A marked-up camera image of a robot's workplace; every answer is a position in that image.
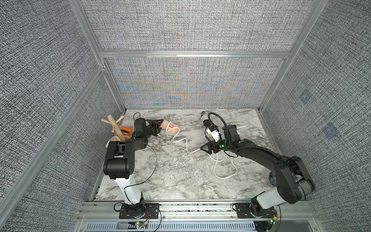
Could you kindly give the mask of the pink power strip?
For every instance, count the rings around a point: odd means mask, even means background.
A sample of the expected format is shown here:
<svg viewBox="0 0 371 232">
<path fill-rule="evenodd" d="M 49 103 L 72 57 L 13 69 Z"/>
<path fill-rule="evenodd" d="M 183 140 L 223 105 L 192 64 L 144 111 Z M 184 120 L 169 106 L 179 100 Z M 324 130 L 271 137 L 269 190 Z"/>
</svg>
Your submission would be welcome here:
<svg viewBox="0 0 371 232">
<path fill-rule="evenodd" d="M 167 121 L 167 120 L 163 120 L 161 126 L 160 126 L 162 129 L 164 129 L 164 131 L 166 133 L 178 133 L 179 132 L 179 127 L 177 125 L 175 125 L 174 123 L 172 123 L 171 121 Z"/>
</svg>

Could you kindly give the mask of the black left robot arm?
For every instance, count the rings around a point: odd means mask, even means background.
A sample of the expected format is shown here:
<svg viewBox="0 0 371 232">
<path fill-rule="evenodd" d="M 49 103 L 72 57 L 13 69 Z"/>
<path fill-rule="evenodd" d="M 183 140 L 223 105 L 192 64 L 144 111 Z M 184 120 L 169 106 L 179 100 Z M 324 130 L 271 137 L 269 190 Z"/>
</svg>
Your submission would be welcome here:
<svg viewBox="0 0 371 232">
<path fill-rule="evenodd" d="M 125 204 L 136 205 L 144 200 L 133 177 L 135 152 L 147 148 L 151 136 L 158 136 L 163 121 L 138 118 L 134 121 L 134 133 L 129 140 L 108 143 L 103 172 L 120 187 Z"/>
</svg>

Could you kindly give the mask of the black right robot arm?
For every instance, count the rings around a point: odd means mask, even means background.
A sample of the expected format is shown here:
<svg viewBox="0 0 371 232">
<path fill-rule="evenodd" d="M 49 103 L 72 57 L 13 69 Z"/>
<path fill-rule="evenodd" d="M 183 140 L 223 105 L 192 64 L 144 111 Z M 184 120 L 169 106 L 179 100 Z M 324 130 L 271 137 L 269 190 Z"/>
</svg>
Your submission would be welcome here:
<svg viewBox="0 0 371 232">
<path fill-rule="evenodd" d="M 258 146 L 248 139 L 241 139 L 235 125 L 223 128 L 225 139 L 218 134 L 218 141 L 210 141 L 201 147 L 208 153 L 229 151 L 239 157 L 253 160 L 271 170 L 275 176 L 275 186 L 251 199 L 250 212 L 255 217 L 273 206 L 284 203 L 294 204 L 315 190 L 304 162 L 297 156 L 287 157 L 275 153 L 267 148 Z"/>
</svg>

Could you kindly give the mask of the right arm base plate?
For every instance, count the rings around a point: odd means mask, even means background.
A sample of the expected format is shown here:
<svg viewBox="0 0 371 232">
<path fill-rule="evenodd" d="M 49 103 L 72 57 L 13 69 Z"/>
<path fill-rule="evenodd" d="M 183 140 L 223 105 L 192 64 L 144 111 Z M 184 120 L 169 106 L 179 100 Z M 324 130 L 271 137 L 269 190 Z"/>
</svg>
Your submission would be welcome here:
<svg viewBox="0 0 371 232">
<path fill-rule="evenodd" d="M 238 218 L 277 218 L 277 211 L 273 207 L 261 209 L 255 203 L 236 203 L 232 208 L 237 213 Z"/>
</svg>

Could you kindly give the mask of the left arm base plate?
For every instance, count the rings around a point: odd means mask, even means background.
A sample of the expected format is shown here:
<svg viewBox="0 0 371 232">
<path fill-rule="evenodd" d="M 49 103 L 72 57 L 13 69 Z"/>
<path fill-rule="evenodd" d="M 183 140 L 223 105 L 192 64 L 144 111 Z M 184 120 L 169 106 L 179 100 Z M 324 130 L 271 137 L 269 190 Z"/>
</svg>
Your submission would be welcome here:
<svg viewBox="0 0 371 232">
<path fill-rule="evenodd" d="M 144 203 L 144 204 L 123 204 L 120 212 L 119 219 L 158 219 L 159 204 Z"/>
</svg>

